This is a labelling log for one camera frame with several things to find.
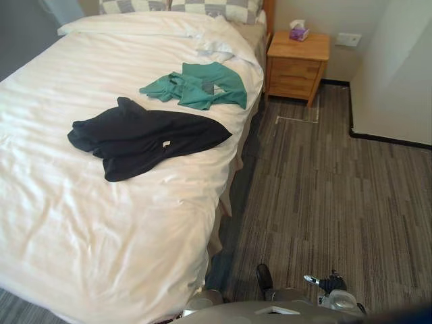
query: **headboard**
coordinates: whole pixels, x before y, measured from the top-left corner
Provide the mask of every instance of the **headboard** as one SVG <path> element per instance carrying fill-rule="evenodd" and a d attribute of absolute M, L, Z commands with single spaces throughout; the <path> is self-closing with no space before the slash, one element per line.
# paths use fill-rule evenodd
<path fill-rule="evenodd" d="M 264 0 L 263 9 L 267 17 L 267 34 L 273 34 L 275 25 L 275 3 L 276 0 Z"/>

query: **electrical outlet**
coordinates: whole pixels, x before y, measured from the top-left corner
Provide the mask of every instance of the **electrical outlet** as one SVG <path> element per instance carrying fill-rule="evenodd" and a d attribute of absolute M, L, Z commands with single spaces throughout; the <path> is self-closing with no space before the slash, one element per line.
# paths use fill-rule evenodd
<path fill-rule="evenodd" d="M 358 42 L 360 42 L 360 38 L 362 38 L 362 35 L 360 34 L 347 34 L 345 32 L 340 32 L 337 34 L 336 45 L 356 47 Z"/>

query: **baseboard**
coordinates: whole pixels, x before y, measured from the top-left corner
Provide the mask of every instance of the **baseboard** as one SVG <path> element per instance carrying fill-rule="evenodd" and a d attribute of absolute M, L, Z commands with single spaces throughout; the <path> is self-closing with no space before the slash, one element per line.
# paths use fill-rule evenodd
<path fill-rule="evenodd" d="M 339 80 L 331 80 L 331 79 L 321 79 L 322 84 L 332 84 L 334 86 L 350 86 L 349 81 L 339 81 Z"/>
<path fill-rule="evenodd" d="M 432 145 L 419 143 L 419 142 L 411 142 L 409 140 L 398 140 L 396 138 L 390 138 L 390 137 L 382 137 L 377 135 L 370 135 L 370 134 L 364 134 L 364 133 L 356 133 L 354 129 L 354 120 L 352 117 L 352 101 L 351 101 L 351 87 L 350 83 L 348 81 L 339 81 L 339 80 L 330 80 L 330 79 L 322 79 L 321 83 L 323 84 L 332 84 L 335 86 L 346 86 L 348 88 L 348 96 L 349 96 L 349 110 L 350 110 L 350 125 L 348 128 L 348 134 L 352 138 L 361 138 L 363 140 L 376 140 L 377 142 L 386 142 L 391 144 L 398 144 L 398 145 L 404 145 L 404 146 L 412 146 L 412 147 L 418 147 L 420 149 L 427 149 L 432 150 Z"/>

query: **floor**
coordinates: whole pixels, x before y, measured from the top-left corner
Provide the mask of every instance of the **floor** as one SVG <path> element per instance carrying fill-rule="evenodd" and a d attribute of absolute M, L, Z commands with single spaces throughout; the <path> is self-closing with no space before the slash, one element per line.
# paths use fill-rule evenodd
<path fill-rule="evenodd" d="M 318 123 L 274 97 L 255 117 L 208 288 L 259 300 L 266 263 L 275 287 L 314 301 L 302 276 L 332 269 L 372 313 L 431 299 L 432 153 L 349 137 L 348 103 L 348 88 L 324 85 Z"/>

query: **wooden nightstand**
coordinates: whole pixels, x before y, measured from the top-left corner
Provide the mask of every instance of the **wooden nightstand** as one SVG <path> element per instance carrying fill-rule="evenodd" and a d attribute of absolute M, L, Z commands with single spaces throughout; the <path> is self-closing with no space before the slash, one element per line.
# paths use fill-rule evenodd
<path fill-rule="evenodd" d="M 266 102 L 269 95 L 307 100 L 312 105 L 329 60 L 328 35 L 310 33 L 304 42 L 276 32 L 267 52 Z"/>

